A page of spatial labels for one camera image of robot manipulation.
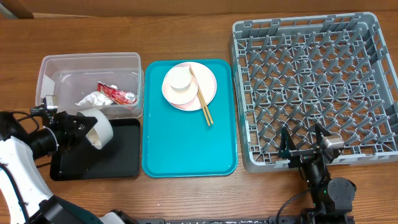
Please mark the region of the grey plastic dish rack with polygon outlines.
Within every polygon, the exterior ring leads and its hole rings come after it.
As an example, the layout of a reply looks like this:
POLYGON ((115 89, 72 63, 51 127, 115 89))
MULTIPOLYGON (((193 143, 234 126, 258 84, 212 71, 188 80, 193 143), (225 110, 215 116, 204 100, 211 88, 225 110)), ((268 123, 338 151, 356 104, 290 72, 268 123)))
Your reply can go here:
POLYGON ((373 13, 238 21, 230 54, 248 172, 287 170, 282 128, 306 150, 316 124, 342 138, 336 164, 397 160, 397 74, 373 13))

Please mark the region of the white bowl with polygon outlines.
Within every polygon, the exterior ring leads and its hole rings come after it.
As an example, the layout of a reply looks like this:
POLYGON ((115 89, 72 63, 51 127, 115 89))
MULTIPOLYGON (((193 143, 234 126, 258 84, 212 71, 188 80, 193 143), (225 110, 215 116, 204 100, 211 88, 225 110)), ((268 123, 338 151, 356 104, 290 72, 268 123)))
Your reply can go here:
POLYGON ((107 117, 94 108, 77 112, 78 116, 95 117, 97 122, 86 134, 87 140, 96 149, 102 149, 113 138, 113 129, 107 117))

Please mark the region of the clear plastic waste bin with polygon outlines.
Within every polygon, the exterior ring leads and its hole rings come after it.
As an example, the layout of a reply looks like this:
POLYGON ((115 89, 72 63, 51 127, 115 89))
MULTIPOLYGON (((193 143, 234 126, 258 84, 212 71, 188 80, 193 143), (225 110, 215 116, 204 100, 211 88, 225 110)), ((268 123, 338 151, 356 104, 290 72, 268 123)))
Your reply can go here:
POLYGON ((96 108, 108 119, 140 118, 144 109, 141 57, 135 52, 48 55, 40 66, 35 105, 40 105, 47 95, 57 98, 59 112, 76 114, 96 108), (96 91, 98 82, 131 92, 137 100, 130 105, 78 106, 79 101, 96 91))

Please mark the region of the black tray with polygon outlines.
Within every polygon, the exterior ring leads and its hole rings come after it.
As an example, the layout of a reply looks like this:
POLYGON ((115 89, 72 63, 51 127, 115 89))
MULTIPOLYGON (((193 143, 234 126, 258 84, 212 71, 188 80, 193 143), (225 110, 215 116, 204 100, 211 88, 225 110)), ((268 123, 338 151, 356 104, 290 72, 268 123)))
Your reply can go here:
POLYGON ((102 149, 87 139, 69 151, 52 156, 50 177, 55 181, 136 177, 139 173, 139 120, 112 119, 113 138, 102 149))

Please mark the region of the teal plastic tray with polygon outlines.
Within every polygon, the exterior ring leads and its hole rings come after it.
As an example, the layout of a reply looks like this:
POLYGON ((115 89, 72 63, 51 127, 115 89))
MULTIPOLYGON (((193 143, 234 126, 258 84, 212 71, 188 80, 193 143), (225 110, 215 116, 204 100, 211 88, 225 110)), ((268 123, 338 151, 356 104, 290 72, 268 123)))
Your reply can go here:
POLYGON ((156 178, 230 175, 238 164, 231 67, 222 59, 199 60, 217 82, 208 105, 214 121, 209 126, 201 109, 179 110, 162 95, 167 72, 182 63, 155 61, 146 69, 142 168, 156 178))

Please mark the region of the cream cup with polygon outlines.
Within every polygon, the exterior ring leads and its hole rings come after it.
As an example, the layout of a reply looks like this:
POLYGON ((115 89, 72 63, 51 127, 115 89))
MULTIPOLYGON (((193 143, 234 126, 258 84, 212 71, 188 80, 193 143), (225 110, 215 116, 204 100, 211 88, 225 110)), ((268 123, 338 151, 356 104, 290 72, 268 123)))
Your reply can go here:
POLYGON ((166 80, 174 90, 184 90, 190 86, 192 75, 187 67, 175 67, 168 72, 166 80))

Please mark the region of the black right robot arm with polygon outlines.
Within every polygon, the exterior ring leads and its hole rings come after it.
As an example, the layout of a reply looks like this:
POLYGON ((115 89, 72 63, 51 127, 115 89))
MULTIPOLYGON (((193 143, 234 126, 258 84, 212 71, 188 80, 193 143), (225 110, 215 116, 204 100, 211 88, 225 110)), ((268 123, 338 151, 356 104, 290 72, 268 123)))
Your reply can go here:
POLYGON ((286 201, 275 217, 276 223, 354 223, 347 216, 353 209, 356 185, 345 178, 331 178, 327 165, 340 156, 344 141, 338 135, 315 124, 316 146, 300 151, 290 137, 286 127, 281 129, 281 143, 278 157, 288 159, 289 168, 297 168, 306 181, 308 189, 286 201), (284 208, 294 200, 310 194, 313 208, 304 208, 295 218, 282 218, 284 208))

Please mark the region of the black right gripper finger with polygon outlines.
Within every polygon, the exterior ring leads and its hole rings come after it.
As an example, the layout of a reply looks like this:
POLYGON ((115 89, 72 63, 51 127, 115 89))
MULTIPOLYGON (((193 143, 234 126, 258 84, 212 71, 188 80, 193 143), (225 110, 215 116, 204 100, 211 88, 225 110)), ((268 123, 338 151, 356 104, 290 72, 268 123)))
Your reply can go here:
POLYGON ((295 144, 285 126, 281 129, 281 142, 278 150, 278 157, 281 159, 290 159, 291 152, 296 150, 295 144))
POLYGON ((317 145, 321 146, 322 139, 327 136, 331 136, 331 133, 327 131, 322 125, 319 123, 315 124, 315 135, 317 139, 317 145))

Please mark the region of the large pink plate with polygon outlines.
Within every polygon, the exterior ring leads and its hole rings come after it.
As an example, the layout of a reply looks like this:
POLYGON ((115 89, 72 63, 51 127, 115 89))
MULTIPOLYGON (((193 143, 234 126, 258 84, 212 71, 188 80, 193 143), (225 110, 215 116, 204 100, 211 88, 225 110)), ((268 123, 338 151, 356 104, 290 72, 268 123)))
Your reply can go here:
POLYGON ((164 98, 183 111, 201 109, 198 91, 209 104, 216 95, 217 81, 213 72, 198 62, 183 62, 172 67, 162 83, 164 98))

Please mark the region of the white tissue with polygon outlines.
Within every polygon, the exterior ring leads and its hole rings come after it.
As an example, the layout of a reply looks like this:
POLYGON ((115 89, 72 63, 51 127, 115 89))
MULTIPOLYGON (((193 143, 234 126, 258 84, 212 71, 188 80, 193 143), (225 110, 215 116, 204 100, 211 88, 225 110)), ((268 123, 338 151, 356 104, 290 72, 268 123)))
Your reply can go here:
POLYGON ((93 91, 75 104, 77 106, 108 106, 112 105, 113 103, 114 101, 104 93, 101 93, 100 91, 93 91))

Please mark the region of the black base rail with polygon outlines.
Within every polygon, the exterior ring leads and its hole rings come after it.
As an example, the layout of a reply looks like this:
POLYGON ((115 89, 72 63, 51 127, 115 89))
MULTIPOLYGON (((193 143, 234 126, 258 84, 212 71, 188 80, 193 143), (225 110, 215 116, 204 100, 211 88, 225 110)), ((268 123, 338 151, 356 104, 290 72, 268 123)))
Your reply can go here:
MULTIPOLYGON (((136 219, 139 224, 276 224, 276 217, 269 216, 268 218, 260 219, 188 219, 188 220, 164 220, 163 218, 141 218, 136 219)), ((279 217, 281 224, 299 224, 306 223, 301 220, 299 216, 281 216, 279 217)), ((348 217, 349 224, 354 224, 354 218, 348 217)))

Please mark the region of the red snack wrapper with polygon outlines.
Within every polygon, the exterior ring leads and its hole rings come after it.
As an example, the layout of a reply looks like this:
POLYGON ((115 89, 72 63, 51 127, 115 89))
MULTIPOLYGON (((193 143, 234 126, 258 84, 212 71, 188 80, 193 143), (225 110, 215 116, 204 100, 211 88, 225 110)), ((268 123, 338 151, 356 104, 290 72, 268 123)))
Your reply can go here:
POLYGON ((98 82, 97 90, 119 105, 132 105, 137 101, 135 94, 119 90, 101 82, 98 82))

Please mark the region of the wooden chopstick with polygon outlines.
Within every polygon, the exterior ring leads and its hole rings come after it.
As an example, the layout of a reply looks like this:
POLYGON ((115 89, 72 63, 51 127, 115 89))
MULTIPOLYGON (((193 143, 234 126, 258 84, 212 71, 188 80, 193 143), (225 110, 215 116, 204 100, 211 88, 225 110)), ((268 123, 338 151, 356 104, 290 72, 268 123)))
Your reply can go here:
POLYGON ((201 108, 203 110, 203 114, 205 116, 206 122, 207 122, 208 126, 211 126, 210 117, 208 115, 207 108, 206 108, 207 104, 205 103, 204 97, 203 97, 203 95, 201 93, 201 90, 200 90, 199 86, 198 86, 197 96, 198 96, 198 99, 200 101, 201 108))
MULTIPOLYGON (((205 80, 206 81, 206 84, 209 84, 209 83, 213 83, 213 74, 212 74, 212 72, 211 72, 211 70, 209 69, 209 68, 206 68, 206 69, 200 69, 199 70, 199 72, 200 72, 200 74, 199 74, 199 77, 200 78, 197 78, 197 76, 195 75, 195 72, 194 72, 194 69, 192 68, 192 66, 190 65, 189 66, 189 71, 190 71, 190 74, 195 78, 195 80, 197 81, 197 88, 198 88, 198 86, 200 87, 200 80, 205 80)), ((211 113, 210 113, 210 111, 209 111, 209 109, 208 109, 208 103, 206 102, 206 100, 205 100, 205 103, 207 104, 207 112, 208 112, 208 115, 209 115, 209 117, 210 117, 210 123, 211 123, 211 125, 212 124, 214 124, 214 121, 213 121, 213 118, 212 118, 212 116, 211 116, 211 113)))

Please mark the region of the small pink plate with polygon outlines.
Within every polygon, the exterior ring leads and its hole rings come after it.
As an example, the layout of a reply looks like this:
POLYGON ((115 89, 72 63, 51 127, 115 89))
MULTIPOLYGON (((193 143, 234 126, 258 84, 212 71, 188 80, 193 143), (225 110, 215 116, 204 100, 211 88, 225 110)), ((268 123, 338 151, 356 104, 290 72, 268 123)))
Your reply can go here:
POLYGON ((162 84, 162 94, 164 98, 172 104, 183 105, 189 103, 196 97, 198 92, 198 83, 196 78, 190 76, 191 81, 188 86, 181 90, 176 90, 168 83, 167 77, 165 77, 162 84))

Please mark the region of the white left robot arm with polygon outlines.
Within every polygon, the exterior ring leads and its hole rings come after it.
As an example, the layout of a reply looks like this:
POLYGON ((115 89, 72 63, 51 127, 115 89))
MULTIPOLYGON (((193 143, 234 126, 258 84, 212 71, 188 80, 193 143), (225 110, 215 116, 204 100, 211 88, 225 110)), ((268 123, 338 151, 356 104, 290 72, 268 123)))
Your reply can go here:
POLYGON ((42 178, 35 160, 89 141, 102 149, 113 137, 107 117, 89 109, 70 115, 32 109, 24 119, 43 119, 43 128, 28 133, 13 111, 1 112, 1 192, 11 223, 135 223, 120 210, 102 217, 54 195, 42 178))

